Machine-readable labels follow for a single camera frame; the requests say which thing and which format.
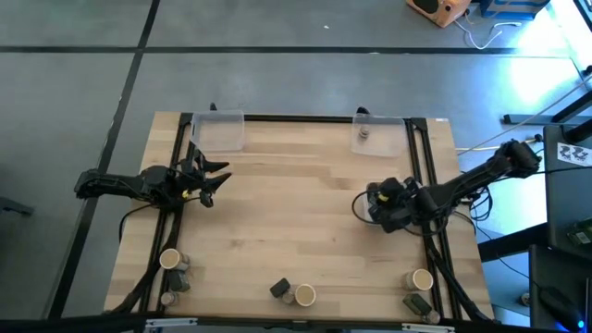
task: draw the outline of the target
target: table leg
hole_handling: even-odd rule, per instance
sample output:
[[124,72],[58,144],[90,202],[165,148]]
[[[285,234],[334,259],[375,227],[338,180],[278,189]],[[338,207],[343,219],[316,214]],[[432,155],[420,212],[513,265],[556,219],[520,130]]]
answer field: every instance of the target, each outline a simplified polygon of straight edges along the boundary
[[33,214],[33,208],[21,203],[17,203],[16,201],[7,199],[5,197],[0,197],[0,210],[7,212],[17,212],[26,216]]
[[481,262],[528,251],[530,245],[549,246],[547,223],[479,244]]

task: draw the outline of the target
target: white cable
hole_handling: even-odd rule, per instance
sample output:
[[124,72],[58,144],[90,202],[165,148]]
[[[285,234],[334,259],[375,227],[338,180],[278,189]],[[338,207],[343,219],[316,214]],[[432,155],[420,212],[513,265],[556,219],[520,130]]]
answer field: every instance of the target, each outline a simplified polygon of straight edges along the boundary
[[502,133],[500,133],[500,134],[498,134],[498,135],[495,135],[495,136],[493,136],[493,137],[491,137],[491,138],[489,138],[489,139],[487,139],[487,140],[485,140],[485,141],[483,141],[483,142],[479,143],[478,145],[475,145],[475,146],[473,146],[473,147],[471,147],[471,148],[467,149],[467,150],[466,150],[466,151],[464,151],[464,152],[461,152],[461,153],[459,153],[459,155],[462,155],[462,154],[465,154],[465,153],[469,153],[469,152],[473,151],[475,148],[478,148],[478,147],[480,147],[480,146],[482,146],[482,145],[484,145],[484,144],[486,144],[486,143],[488,143],[488,142],[490,142],[490,141],[492,141],[492,140],[494,140],[494,139],[497,139],[497,138],[499,138],[500,136],[502,136],[502,135],[506,134],[507,132],[509,132],[509,131],[511,131],[511,130],[515,130],[515,129],[517,129],[517,128],[519,128],[519,127],[523,126],[525,123],[527,123],[528,121],[530,121],[530,119],[532,119],[532,118],[534,118],[534,117],[537,117],[537,116],[540,116],[540,115],[544,114],[545,112],[549,111],[549,109],[551,109],[553,106],[555,106],[555,105],[559,104],[559,103],[560,103],[562,100],[564,100],[564,99],[565,99],[565,97],[569,96],[570,94],[572,94],[573,92],[575,92],[575,91],[576,91],[578,88],[580,88],[581,86],[583,86],[584,84],[586,84],[586,82],[588,82],[590,79],[592,79],[592,75],[590,75],[589,77],[587,77],[587,78],[586,78],[585,80],[583,80],[583,81],[582,81],[580,84],[576,85],[575,87],[573,87],[573,89],[571,89],[569,92],[567,92],[565,95],[563,95],[563,96],[562,96],[560,99],[558,99],[557,101],[555,101],[555,102],[551,103],[549,106],[545,107],[544,109],[542,109],[542,110],[541,110],[540,112],[538,112],[537,114],[535,114],[535,115],[532,115],[531,117],[528,117],[527,119],[525,119],[525,120],[521,121],[520,123],[518,123],[518,124],[516,124],[516,125],[514,125],[514,126],[512,126],[512,127],[510,127],[509,129],[506,129],[506,130],[504,130]]
[[464,31],[464,33],[466,33],[466,34],[469,35],[469,41],[471,41],[471,44],[476,49],[478,49],[478,50],[485,50],[491,44],[491,42],[493,42],[493,40],[495,40],[496,38],[498,38],[498,36],[500,36],[503,33],[503,31],[500,30],[500,28],[498,28],[498,27],[504,26],[504,25],[511,25],[513,27],[520,27],[520,26],[522,26],[522,23],[520,23],[520,22],[496,23],[496,24],[493,25],[493,27],[491,27],[491,30],[489,31],[489,34],[491,34],[491,32],[493,32],[494,30],[497,30],[498,32],[495,35],[493,35],[493,37],[491,37],[489,39],[489,41],[487,41],[487,43],[485,45],[479,46],[473,40],[473,34],[469,30],[467,30],[465,27],[463,27],[463,25],[461,25],[461,23],[459,23],[458,20],[455,20],[454,23],[456,23],[456,25],[459,26],[459,28],[461,28]]

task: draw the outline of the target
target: small cup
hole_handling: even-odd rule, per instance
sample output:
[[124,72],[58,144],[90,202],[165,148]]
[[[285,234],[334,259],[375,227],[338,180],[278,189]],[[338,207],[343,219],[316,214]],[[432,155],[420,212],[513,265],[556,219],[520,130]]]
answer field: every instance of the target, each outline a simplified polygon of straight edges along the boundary
[[316,301],[316,291],[313,286],[302,284],[294,291],[294,299],[300,306],[311,306]]
[[189,268],[189,257],[175,249],[166,249],[160,254],[160,265],[164,269],[185,271]]
[[430,290],[434,285],[434,278],[423,268],[416,269],[405,275],[405,288],[407,290]]
[[285,304],[294,303],[295,298],[296,297],[294,296],[294,291],[292,291],[292,290],[288,290],[288,291],[284,292],[283,295],[281,295],[281,301],[284,302]]
[[164,306],[174,306],[179,302],[179,296],[174,291],[167,291],[160,296],[160,302]]

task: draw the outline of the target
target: black stand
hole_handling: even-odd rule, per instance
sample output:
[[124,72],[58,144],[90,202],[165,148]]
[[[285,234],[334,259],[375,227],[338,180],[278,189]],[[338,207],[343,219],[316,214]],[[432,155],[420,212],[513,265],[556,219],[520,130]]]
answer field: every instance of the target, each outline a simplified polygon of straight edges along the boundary
[[502,257],[528,251],[531,244],[548,246],[547,223],[540,224],[513,234],[488,240],[479,244],[481,262],[486,263]]
[[[585,111],[592,106],[592,92],[587,92],[584,96],[577,99],[565,107],[555,116],[536,116],[528,120],[525,125],[579,125],[592,117],[575,117],[575,115]],[[503,115],[503,123],[506,125],[519,124],[527,120],[532,115]]]
[[21,215],[29,216],[33,214],[34,209],[24,204],[17,203],[14,200],[0,197],[0,212],[16,212]]

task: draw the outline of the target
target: small container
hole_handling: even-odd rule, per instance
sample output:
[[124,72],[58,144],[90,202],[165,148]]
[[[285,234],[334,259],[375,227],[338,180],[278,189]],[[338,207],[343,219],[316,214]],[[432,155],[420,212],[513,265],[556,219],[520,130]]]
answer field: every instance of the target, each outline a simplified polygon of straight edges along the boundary
[[166,249],[160,254],[160,265],[164,269],[185,271],[189,268],[189,257],[176,249]]
[[407,149],[404,121],[400,117],[356,114],[351,121],[351,151],[356,154],[395,157]]
[[436,325],[440,322],[440,314],[432,310],[426,315],[422,315],[422,321],[429,325]]
[[288,291],[284,292],[283,295],[281,295],[281,301],[284,302],[285,304],[292,304],[292,303],[294,303],[295,299],[296,299],[296,297],[294,296],[294,291],[292,291],[292,290],[288,290]]
[[187,291],[191,288],[187,275],[183,271],[169,270],[166,272],[168,277],[168,285],[173,291]]
[[164,306],[174,306],[179,302],[179,296],[174,291],[167,291],[160,296],[160,303]]
[[191,142],[206,153],[240,151],[244,146],[244,114],[240,110],[194,113]]
[[434,285],[434,278],[423,268],[409,272],[404,278],[407,290],[430,290]]
[[300,306],[311,306],[316,301],[316,291],[309,284],[301,284],[294,291],[294,299]]

